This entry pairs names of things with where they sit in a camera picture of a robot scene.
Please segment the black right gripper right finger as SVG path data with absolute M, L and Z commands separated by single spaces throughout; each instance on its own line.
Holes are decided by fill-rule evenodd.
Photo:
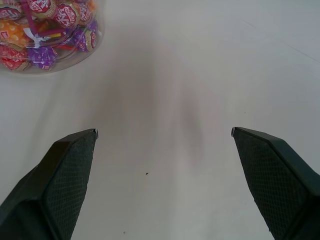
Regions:
M 245 179 L 276 240 L 320 238 L 320 176 L 283 139 L 243 127 L 231 131 Z

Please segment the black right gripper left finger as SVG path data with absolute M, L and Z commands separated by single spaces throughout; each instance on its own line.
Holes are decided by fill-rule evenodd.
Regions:
M 71 239 L 86 196 L 98 131 L 54 142 L 0 206 L 2 240 Z

